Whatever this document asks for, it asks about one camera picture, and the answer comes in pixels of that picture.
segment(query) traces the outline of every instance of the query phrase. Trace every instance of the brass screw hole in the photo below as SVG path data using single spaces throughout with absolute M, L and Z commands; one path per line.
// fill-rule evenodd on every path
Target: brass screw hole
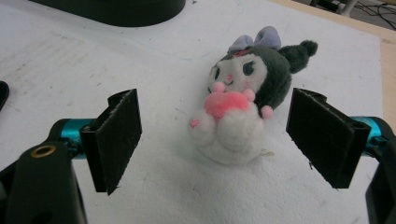
M 38 147 L 30 154 L 33 158 L 42 158 L 52 154 L 56 150 L 55 146 Z

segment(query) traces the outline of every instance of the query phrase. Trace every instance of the plush toy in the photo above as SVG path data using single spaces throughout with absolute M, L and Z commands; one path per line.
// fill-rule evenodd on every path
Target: plush toy
M 267 26 L 255 41 L 243 35 L 212 68 L 204 109 L 196 111 L 189 131 L 193 142 L 213 161 L 246 163 L 260 156 L 264 120 L 285 99 L 291 74 L 304 69 L 318 48 L 305 40 L 281 48 L 277 31 Z

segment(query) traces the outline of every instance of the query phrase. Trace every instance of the plush eye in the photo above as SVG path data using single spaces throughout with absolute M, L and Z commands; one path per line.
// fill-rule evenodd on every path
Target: plush eye
M 244 73 L 246 76 L 250 76 L 253 73 L 253 71 L 254 71 L 253 64 L 254 64 L 254 62 L 244 64 L 243 69 L 244 69 Z
M 218 79 L 219 74 L 220 74 L 220 69 L 219 69 L 219 68 L 216 68 L 215 80 Z

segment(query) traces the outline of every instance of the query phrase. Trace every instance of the white table surface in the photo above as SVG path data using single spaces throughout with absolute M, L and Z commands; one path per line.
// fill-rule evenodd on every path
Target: white table surface
M 0 0 L 0 169 L 65 118 L 96 118 L 111 94 L 137 89 L 143 125 L 120 188 L 94 192 L 74 161 L 90 223 L 367 223 L 364 193 L 377 162 L 362 158 L 349 189 L 332 189 L 286 133 L 290 94 L 267 121 L 274 157 L 222 166 L 187 133 L 207 95 L 210 68 L 240 35 L 264 26 L 283 45 L 318 41 L 292 87 L 318 91 L 347 115 L 382 116 L 380 41 L 274 3 L 187 1 L 170 21 L 120 28 L 25 0 Z

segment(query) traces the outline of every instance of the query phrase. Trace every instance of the black plush ear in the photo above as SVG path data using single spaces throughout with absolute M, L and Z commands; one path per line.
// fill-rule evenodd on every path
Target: black plush ear
M 279 50 L 290 64 L 292 74 L 301 71 L 308 65 L 309 57 L 317 52 L 318 44 L 311 40 L 305 40 L 300 45 L 286 46 Z

